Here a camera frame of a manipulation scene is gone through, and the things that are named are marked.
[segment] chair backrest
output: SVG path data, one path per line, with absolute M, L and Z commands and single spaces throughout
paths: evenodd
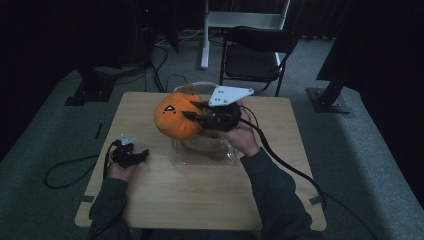
M 226 41 L 241 44 L 255 51 L 291 54 L 298 39 L 292 32 L 285 30 L 239 26 L 228 29 L 224 35 L 224 43 Z

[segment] handheld controller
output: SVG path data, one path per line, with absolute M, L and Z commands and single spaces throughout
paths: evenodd
M 210 111 L 210 115 L 198 115 L 195 112 L 183 112 L 188 119 L 197 120 L 202 128 L 228 132 L 238 125 L 241 117 L 240 106 L 231 103 L 226 106 L 211 107 L 208 102 L 198 104 L 198 107 Z
M 146 161 L 149 149 L 144 150 L 141 153 L 133 154 L 135 139 L 121 136 L 121 140 L 116 140 L 113 145 L 116 149 L 112 152 L 112 161 L 118 163 L 122 168 L 128 168 L 129 166 L 139 164 Z

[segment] metal base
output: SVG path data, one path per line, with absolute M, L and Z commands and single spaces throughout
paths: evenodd
M 86 92 L 84 82 L 81 82 L 75 95 L 66 100 L 65 106 L 83 106 L 85 102 L 108 102 L 116 81 L 117 78 L 103 78 L 102 85 L 95 93 Z
M 307 88 L 309 99 L 311 100 L 316 112 L 325 113 L 341 113 L 343 116 L 353 116 L 350 108 L 348 108 L 341 96 L 338 96 L 336 101 L 330 106 L 321 104 L 319 98 L 324 93 L 325 88 Z

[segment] person's left hand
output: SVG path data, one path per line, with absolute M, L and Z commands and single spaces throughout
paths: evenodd
M 126 182 L 129 182 L 130 179 L 131 179 L 131 176 L 133 175 L 133 173 L 135 171 L 135 169 L 140 164 L 132 165 L 132 166 L 129 166 L 127 168 L 122 168 L 121 166 L 119 166 L 118 163 L 114 163 L 112 161 L 112 154 L 113 154 L 113 151 L 110 152 L 110 154 L 109 154 L 109 161 L 108 161 L 109 167 L 107 169 L 106 178 L 121 179 L 121 180 L 124 180 Z

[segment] jack-o'-lantern face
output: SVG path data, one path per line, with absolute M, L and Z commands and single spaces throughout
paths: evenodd
M 201 102 L 199 95 L 181 92 L 166 96 L 156 107 L 154 120 L 160 132 L 174 139 L 188 139 L 200 132 L 202 127 L 195 120 L 187 119 L 183 112 L 202 114 L 203 111 L 191 102 Z

